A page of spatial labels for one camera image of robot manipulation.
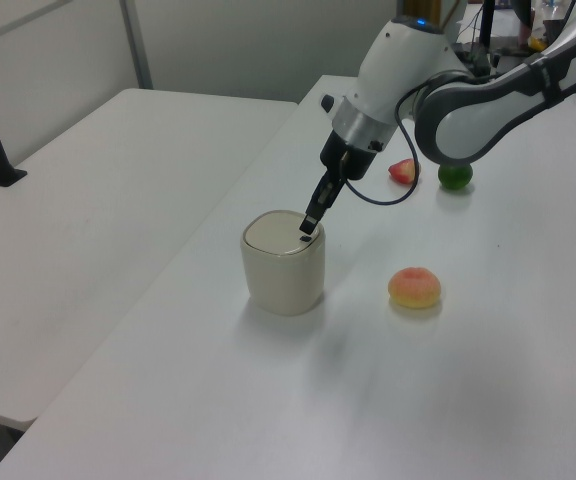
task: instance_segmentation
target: black cord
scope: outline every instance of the black cord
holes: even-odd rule
[[[474,17],[472,17],[472,20],[470,20],[470,23],[468,25],[466,25],[466,27],[461,32],[459,32],[459,35],[457,35],[457,38],[459,38],[461,36],[461,34],[464,33],[466,30],[468,30],[473,22],[475,22],[475,26],[473,27],[473,30],[476,28],[477,19],[479,18],[479,15],[481,14],[483,9],[484,9],[484,6],[482,5],[479,8],[479,11],[477,12],[477,14]]]
[[[340,165],[339,175],[341,177],[341,180],[348,186],[348,188],[350,189],[350,191],[352,193],[357,195],[363,201],[371,203],[373,205],[379,205],[379,206],[383,206],[383,207],[388,207],[391,205],[397,205],[398,203],[401,203],[404,200],[406,200],[408,197],[410,197],[410,195],[412,195],[412,193],[415,191],[415,188],[417,188],[417,184],[419,183],[419,171],[420,171],[419,158],[417,157],[417,150],[415,149],[415,145],[413,144],[412,139],[410,138],[410,135],[408,134],[408,131],[406,130],[406,128],[403,125],[403,122],[401,120],[401,116],[399,114],[399,110],[401,109],[401,106],[403,105],[403,103],[406,100],[408,100],[412,95],[419,93],[419,91],[421,91],[422,89],[429,86],[437,77],[439,77],[441,75],[445,75],[447,73],[461,73],[464,75],[467,74],[467,72],[465,72],[464,70],[445,70],[443,72],[439,72],[436,75],[433,75],[428,80],[426,80],[421,85],[418,85],[415,88],[413,88],[412,90],[410,90],[409,92],[407,92],[403,97],[401,97],[401,99],[397,102],[397,106],[395,107],[395,122],[397,123],[397,126],[401,129],[401,133],[403,134],[404,138],[406,139],[406,142],[408,143],[408,147],[410,148],[410,152],[412,153],[412,160],[413,160],[413,164],[415,167],[415,174],[413,176],[412,183],[410,184],[410,188],[408,189],[408,191],[404,195],[402,195],[401,197],[399,197],[395,200],[386,200],[386,201],[374,200],[370,197],[367,197],[363,193],[359,192],[355,187],[353,187],[353,185],[350,183],[350,181],[346,177],[344,177],[344,175],[343,175],[343,170],[344,170],[343,169],[343,163]],[[446,82],[444,85],[448,85],[449,83],[453,83],[453,82],[464,82],[464,83],[469,83],[472,85],[477,85],[480,83],[487,82],[489,80],[493,80],[493,79],[498,78],[498,77],[499,77],[499,75],[488,75],[485,77],[478,77],[478,78],[456,77],[456,78],[451,79],[450,81]]]

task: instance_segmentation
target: white wall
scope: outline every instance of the white wall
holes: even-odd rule
[[[118,0],[74,0],[4,34],[0,136],[8,157],[19,163],[136,86]]]
[[[134,0],[156,89],[300,101],[356,75],[397,0]]]

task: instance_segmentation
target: white desk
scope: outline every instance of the white desk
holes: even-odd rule
[[[0,188],[0,423],[25,429],[294,111],[127,90]]]
[[[0,464],[0,480],[576,478],[576,106],[517,129],[469,194],[423,161],[398,207],[348,191],[324,218],[324,300],[248,302],[239,235],[303,209],[330,122],[323,77],[105,343]],[[360,183],[401,189],[386,168]],[[439,307],[389,305],[423,265]]]

